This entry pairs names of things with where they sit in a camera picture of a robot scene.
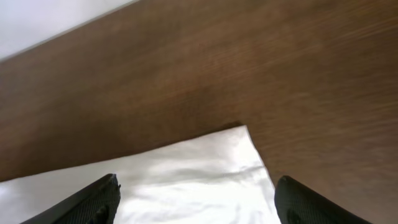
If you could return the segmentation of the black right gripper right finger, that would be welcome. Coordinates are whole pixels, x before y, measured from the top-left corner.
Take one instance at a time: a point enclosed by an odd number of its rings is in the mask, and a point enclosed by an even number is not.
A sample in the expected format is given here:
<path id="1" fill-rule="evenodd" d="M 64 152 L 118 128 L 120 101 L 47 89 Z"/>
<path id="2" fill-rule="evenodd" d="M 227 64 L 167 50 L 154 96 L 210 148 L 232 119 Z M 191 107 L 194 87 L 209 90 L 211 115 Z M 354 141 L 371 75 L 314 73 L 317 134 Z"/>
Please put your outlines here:
<path id="1" fill-rule="evenodd" d="M 287 175 L 276 185 L 274 202 L 281 224 L 370 224 Z"/>

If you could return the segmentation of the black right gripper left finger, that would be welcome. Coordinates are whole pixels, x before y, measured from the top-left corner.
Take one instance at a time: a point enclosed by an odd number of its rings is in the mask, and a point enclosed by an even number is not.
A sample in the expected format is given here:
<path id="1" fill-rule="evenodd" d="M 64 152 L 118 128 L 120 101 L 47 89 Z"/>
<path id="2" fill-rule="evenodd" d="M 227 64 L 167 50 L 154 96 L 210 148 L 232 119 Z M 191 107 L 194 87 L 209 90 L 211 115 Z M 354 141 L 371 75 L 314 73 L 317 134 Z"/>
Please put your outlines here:
<path id="1" fill-rule="evenodd" d="M 106 174 L 22 224 L 113 224 L 120 188 L 116 174 Z"/>

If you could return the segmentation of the white t-shirt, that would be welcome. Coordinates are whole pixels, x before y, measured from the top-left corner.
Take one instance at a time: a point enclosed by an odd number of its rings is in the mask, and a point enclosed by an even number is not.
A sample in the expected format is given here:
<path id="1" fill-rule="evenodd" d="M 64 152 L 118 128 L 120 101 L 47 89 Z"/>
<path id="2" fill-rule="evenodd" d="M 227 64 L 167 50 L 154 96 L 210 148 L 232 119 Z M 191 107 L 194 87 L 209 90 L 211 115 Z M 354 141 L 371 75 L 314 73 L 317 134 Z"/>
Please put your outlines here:
<path id="1" fill-rule="evenodd" d="M 1 222 L 21 223 L 106 174 L 116 223 L 279 223 L 274 185 L 246 126 L 133 156 L 1 183 Z"/>

